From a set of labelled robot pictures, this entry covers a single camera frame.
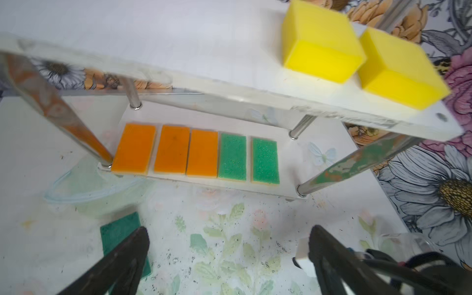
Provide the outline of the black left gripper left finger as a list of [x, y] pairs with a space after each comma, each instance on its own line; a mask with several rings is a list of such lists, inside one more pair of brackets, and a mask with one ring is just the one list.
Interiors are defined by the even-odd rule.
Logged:
[[61, 295], [135, 295], [150, 246], [148, 231], [134, 230], [110, 253], [60, 292]]

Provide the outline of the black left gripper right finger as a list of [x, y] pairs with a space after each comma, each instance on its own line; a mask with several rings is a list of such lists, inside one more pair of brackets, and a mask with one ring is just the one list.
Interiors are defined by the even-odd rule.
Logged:
[[356, 295], [399, 293], [320, 225], [310, 232], [309, 259], [323, 295], [346, 295], [345, 286]]

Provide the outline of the light green sponge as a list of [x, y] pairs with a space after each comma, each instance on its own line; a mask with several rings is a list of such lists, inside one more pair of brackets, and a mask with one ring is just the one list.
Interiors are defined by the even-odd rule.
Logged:
[[251, 181], [266, 185], [279, 185], [277, 142], [263, 138], [253, 138], [251, 151]]
[[218, 178], [231, 181], [247, 180], [247, 138], [245, 136], [221, 134]]

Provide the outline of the yellow sponge block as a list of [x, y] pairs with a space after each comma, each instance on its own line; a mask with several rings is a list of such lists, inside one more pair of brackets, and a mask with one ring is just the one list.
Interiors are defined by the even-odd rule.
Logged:
[[285, 68], [344, 83], [366, 61], [346, 15], [307, 1], [291, 1], [281, 27]]

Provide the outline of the dark green scouring sponge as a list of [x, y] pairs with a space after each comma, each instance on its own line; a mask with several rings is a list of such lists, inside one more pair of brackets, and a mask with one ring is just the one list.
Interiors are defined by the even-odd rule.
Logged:
[[141, 226], [138, 212], [131, 213], [100, 227], [103, 255], [106, 256], [133, 231]]

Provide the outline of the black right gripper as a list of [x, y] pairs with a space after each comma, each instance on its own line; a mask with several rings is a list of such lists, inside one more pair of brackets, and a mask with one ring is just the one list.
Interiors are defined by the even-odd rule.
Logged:
[[439, 252], [427, 252], [399, 262], [378, 250], [362, 260], [381, 285], [354, 291], [355, 295], [470, 295], [472, 273]]

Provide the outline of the yellow sponge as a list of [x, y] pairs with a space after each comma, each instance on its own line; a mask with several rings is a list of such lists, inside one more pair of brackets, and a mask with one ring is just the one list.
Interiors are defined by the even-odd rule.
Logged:
[[451, 93], [420, 45], [371, 27], [359, 41], [366, 54], [358, 70], [364, 91], [416, 110]]

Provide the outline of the orange sponge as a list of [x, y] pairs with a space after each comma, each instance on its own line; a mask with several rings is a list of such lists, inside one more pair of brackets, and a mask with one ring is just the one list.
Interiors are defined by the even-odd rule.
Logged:
[[178, 174], [186, 173], [189, 140], [189, 127], [164, 125], [154, 163], [154, 173]]
[[156, 131], [153, 125], [127, 123], [111, 171], [119, 175], [147, 175]]
[[189, 146], [188, 177], [216, 178], [218, 174], [218, 133], [193, 129]]

